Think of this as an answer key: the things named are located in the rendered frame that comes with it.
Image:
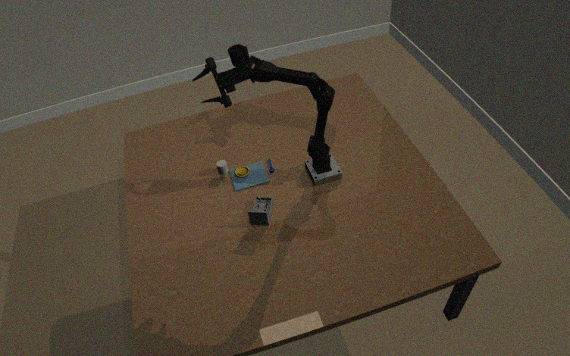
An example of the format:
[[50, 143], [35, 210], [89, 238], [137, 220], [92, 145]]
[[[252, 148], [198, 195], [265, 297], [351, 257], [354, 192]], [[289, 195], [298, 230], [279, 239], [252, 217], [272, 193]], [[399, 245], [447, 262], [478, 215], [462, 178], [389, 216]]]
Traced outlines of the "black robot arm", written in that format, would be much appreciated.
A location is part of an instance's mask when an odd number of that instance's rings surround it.
[[[270, 82], [273, 80], [286, 83], [294, 83], [307, 86], [317, 102], [318, 118], [315, 127], [315, 135], [310, 136], [308, 142], [308, 155], [312, 157], [312, 165], [316, 173], [331, 171], [330, 167], [330, 146], [325, 143], [324, 131], [327, 116], [332, 106], [334, 89], [325, 80], [319, 78], [316, 73], [307, 73], [298, 70], [276, 67], [268, 61], [261, 60], [254, 56], [249, 57], [248, 49], [243, 45], [233, 45], [229, 47], [228, 54], [234, 65], [234, 70], [240, 82], [251, 79], [254, 83]], [[255, 63], [254, 69], [252, 65]], [[227, 93], [236, 90], [235, 82], [231, 80], [231, 71], [218, 73], [218, 81], [222, 89]]]

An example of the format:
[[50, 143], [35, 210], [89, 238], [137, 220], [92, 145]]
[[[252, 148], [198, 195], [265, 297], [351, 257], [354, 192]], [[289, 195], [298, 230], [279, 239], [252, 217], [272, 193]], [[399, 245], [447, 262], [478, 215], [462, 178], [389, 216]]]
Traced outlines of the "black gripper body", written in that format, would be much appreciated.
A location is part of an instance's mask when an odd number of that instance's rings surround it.
[[[214, 58], [212, 58], [212, 57], [206, 58], [205, 61], [206, 61], [206, 65], [207, 65], [207, 67], [208, 67], [208, 70], [209, 70], [209, 71], [212, 71], [212, 73], [213, 73], [213, 75], [214, 75], [213, 77], [214, 77], [215, 82], [216, 82], [216, 84], [217, 84], [217, 86], [218, 86], [218, 88], [219, 88], [219, 90], [220, 90], [220, 92], [221, 92], [221, 95], [222, 95], [222, 96], [221, 96], [221, 100], [222, 100], [222, 102], [224, 103], [224, 107], [225, 107], [225, 108], [230, 107], [230, 106], [232, 105], [232, 101], [230, 100], [230, 96], [226, 94], [225, 90], [221, 88], [220, 82], [218, 81], [218, 78], [217, 78], [217, 77], [218, 77], [218, 73], [217, 73], [217, 71], [216, 71], [217, 65], [216, 65], [216, 63], [215, 63]], [[230, 70], [227, 70], [227, 71], [231, 71], [231, 72], [232, 72], [232, 75], [230, 75], [230, 78], [231, 78], [231, 80], [233, 80], [233, 81], [235, 82], [233, 85], [235, 85], [235, 84], [237, 84], [237, 83], [240, 82], [239, 79], [238, 79], [238, 76], [237, 76], [237, 74], [236, 74], [236, 71], [234, 70], [234, 68], [232, 68], [232, 69], [230, 69]], [[217, 78], [217, 79], [216, 79], [216, 78]]]

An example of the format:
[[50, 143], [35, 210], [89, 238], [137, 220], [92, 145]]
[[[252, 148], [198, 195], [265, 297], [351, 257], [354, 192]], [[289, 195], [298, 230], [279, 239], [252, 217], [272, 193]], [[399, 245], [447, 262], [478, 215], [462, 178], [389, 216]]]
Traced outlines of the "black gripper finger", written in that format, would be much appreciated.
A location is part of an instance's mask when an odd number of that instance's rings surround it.
[[210, 98], [210, 99], [207, 99], [207, 100], [201, 101], [201, 103], [203, 103], [203, 102], [212, 102], [212, 101], [215, 101], [215, 102], [220, 102], [221, 104], [223, 104], [223, 102], [222, 102], [222, 100], [221, 100], [221, 97], [220, 97], [220, 96], [218, 96], [218, 97], [216, 97], [216, 98]]
[[198, 75], [196, 76], [192, 81], [197, 80], [200, 77], [203, 77], [204, 75], [208, 74], [210, 71], [208, 70], [207, 65], [205, 65], [205, 69]]

